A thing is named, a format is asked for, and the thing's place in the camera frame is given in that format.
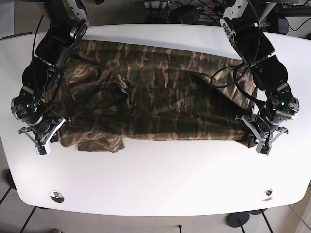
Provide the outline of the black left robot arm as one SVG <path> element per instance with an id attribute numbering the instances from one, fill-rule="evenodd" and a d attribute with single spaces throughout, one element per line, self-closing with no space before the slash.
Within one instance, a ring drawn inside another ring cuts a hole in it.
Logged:
<path id="1" fill-rule="evenodd" d="M 284 121 L 292 120 L 299 111 L 299 100 L 291 93 L 288 71 L 274 54 L 272 43 L 264 35 L 263 20 L 278 4 L 277 0 L 231 0 L 225 6 L 220 26 L 243 63 L 234 66 L 232 84 L 257 107 L 258 112 L 237 117 L 257 139 L 256 151 L 268 155 L 272 143 L 282 134 Z M 267 97 L 261 101 L 244 91 L 239 81 L 251 72 L 256 87 Z"/>

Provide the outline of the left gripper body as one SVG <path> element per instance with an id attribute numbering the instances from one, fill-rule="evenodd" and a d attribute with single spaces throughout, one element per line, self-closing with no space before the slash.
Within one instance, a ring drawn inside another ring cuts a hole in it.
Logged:
<path id="1" fill-rule="evenodd" d="M 269 144 L 271 147 L 272 143 L 281 135 L 289 133 L 286 127 L 270 126 L 259 114 L 252 114 L 251 116 L 236 115 L 235 120 L 241 120 L 251 130 L 252 135 L 258 142 Z"/>

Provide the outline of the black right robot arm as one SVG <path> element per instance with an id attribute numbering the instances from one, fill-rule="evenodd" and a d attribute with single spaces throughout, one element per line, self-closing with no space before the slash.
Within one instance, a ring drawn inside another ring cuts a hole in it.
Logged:
<path id="1" fill-rule="evenodd" d="M 54 99 L 64 73 L 62 65 L 81 41 L 89 22 L 87 11 L 79 0 L 39 0 L 51 25 L 32 48 L 32 60 L 22 74 L 23 87 L 12 99 L 11 112 L 27 124 L 19 134 L 25 134 L 38 155 L 51 152 L 49 143 L 58 140 L 57 131 L 69 121 L 55 111 Z"/>

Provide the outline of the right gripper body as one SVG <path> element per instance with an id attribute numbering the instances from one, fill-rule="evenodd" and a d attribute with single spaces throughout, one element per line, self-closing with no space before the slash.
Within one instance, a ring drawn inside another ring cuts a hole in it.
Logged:
<path id="1" fill-rule="evenodd" d="M 36 124 L 22 127 L 18 133 L 25 134 L 34 144 L 45 145 L 51 141 L 58 141 L 57 131 L 64 123 L 71 122 L 71 118 L 43 116 Z"/>

